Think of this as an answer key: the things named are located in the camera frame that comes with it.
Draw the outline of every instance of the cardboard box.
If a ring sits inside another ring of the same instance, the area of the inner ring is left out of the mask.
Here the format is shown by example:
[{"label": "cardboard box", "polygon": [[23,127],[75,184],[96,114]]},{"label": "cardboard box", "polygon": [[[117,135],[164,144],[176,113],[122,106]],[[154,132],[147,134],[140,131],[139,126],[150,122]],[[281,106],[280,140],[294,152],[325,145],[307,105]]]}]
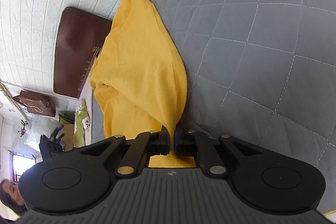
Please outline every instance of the cardboard box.
[{"label": "cardboard box", "polygon": [[64,137],[62,138],[62,140],[65,143],[64,151],[69,151],[74,147],[75,125],[64,124],[63,133]]}]

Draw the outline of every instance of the yellow cloth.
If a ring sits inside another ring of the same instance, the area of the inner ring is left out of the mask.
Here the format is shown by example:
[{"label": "yellow cloth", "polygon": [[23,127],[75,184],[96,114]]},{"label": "yellow cloth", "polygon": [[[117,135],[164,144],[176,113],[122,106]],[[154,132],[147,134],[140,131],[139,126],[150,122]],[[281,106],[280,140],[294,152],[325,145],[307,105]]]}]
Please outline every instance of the yellow cloth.
[{"label": "yellow cloth", "polygon": [[149,0],[121,0],[89,81],[104,114],[106,138],[123,134],[134,139],[164,125],[170,134],[170,155],[152,157],[150,166],[194,166],[193,158],[173,153],[174,130],[186,101],[186,74]]}]

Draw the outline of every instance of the dark hair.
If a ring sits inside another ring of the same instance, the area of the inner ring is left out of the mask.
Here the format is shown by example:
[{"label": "dark hair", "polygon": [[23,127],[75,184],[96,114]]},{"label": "dark hair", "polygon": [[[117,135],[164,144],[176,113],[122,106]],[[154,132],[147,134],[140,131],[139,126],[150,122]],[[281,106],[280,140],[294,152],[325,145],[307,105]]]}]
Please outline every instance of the dark hair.
[{"label": "dark hair", "polygon": [[7,181],[11,182],[9,179],[4,179],[0,183],[0,201],[9,209],[12,209],[18,216],[22,216],[27,211],[27,207],[26,205],[18,205],[11,196],[3,190],[2,185]]}]

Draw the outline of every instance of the round black pad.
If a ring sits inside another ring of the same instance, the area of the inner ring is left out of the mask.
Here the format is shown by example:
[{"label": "round black pad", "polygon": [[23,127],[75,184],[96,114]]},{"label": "round black pad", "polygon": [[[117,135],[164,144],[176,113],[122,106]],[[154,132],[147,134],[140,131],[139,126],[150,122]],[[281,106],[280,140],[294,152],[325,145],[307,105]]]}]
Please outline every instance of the round black pad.
[{"label": "round black pad", "polygon": [[44,185],[54,190],[72,188],[76,186],[81,179],[81,173],[69,167],[52,169],[46,172],[42,177]]},{"label": "round black pad", "polygon": [[290,189],[297,186],[301,176],[293,169],[286,167],[273,167],[262,174],[263,181],[273,188]]},{"label": "round black pad", "polygon": [[29,208],[69,213],[99,201],[110,189],[110,177],[98,157],[68,153],[28,169],[18,187]]},{"label": "round black pad", "polygon": [[283,214],[316,208],[326,187],[319,170],[282,155],[248,157],[232,182],[239,196],[252,206]]}]

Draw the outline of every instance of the gold decoration on headboard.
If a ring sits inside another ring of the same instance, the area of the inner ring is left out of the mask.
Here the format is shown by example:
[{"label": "gold decoration on headboard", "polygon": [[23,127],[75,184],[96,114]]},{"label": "gold decoration on headboard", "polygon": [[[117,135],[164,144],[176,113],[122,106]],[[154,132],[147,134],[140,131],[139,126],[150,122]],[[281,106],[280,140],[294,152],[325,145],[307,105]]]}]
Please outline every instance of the gold decoration on headboard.
[{"label": "gold decoration on headboard", "polygon": [[86,78],[89,76],[91,67],[92,67],[92,65],[93,65],[93,63],[94,63],[94,61],[95,61],[95,58],[98,57],[100,51],[101,51],[101,47],[94,46],[94,47],[92,48],[92,52],[94,52],[94,54],[93,54],[93,56],[92,56],[91,61],[87,61],[87,63],[89,64],[89,66],[88,66],[87,68],[85,68],[85,70],[86,70],[86,74],[83,75],[83,76],[84,76],[84,80],[81,80],[82,85],[81,85],[80,88],[78,88],[78,91],[82,91],[82,89],[83,89],[83,87],[84,87],[84,85],[85,85],[85,80],[86,80]]}]

